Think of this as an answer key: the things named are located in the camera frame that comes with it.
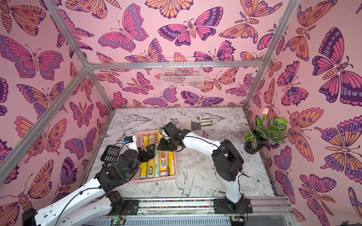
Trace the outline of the yellow plastic wrap roll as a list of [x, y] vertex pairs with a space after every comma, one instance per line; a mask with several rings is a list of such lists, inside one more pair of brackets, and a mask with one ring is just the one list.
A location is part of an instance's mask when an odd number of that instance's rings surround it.
[[148, 179], [152, 179], [155, 177], [155, 146], [156, 144], [156, 135], [155, 133], [149, 134], [149, 144], [148, 147], [150, 147], [151, 151], [151, 159], [148, 162]]
[[174, 176], [176, 174], [174, 152], [168, 152], [168, 166], [169, 166], [169, 176]]
[[[141, 148], [145, 150], [145, 147], [149, 145], [149, 134], [143, 134], [141, 139]], [[139, 179], [146, 179], [148, 175], [148, 162], [144, 162], [140, 165], [140, 176]]]
[[168, 176], [168, 159], [167, 152], [161, 148], [161, 139], [165, 138], [164, 131], [161, 127], [157, 129], [158, 131], [158, 156], [159, 156], [159, 176], [167, 177]]

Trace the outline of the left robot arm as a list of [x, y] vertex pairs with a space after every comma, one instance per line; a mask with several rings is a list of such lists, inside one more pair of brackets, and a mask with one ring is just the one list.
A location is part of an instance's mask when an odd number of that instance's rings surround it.
[[126, 143], [109, 145], [101, 156], [103, 166], [95, 177], [59, 201], [22, 215], [24, 226], [80, 226], [111, 212], [126, 212], [124, 198], [115, 189], [132, 180], [141, 163], [155, 157], [155, 145], [145, 148]]

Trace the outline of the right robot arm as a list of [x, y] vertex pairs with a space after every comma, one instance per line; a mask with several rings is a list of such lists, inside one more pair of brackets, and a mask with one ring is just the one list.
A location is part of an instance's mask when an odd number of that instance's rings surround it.
[[242, 172], [244, 160], [231, 141], [214, 141], [190, 132], [161, 138], [158, 145], [159, 150], [170, 152], [179, 152], [185, 148], [199, 151], [212, 158], [216, 172], [225, 181], [226, 199], [231, 203], [241, 200], [239, 179], [245, 175]]

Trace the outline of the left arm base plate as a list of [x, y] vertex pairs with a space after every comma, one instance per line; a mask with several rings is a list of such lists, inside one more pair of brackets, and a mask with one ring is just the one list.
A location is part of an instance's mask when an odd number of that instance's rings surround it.
[[120, 202], [120, 205], [113, 207], [107, 216], [137, 215], [139, 203], [140, 201], [135, 199], [123, 200]]

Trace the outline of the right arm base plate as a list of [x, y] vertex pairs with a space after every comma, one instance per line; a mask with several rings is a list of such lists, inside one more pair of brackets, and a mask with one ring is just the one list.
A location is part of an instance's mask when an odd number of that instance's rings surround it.
[[247, 199], [240, 199], [237, 203], [233, 203], [226, 198], [213, 199], [211, 202], [214, 207], [215, 214], [252, 214], [253, 209], [251, 201]]

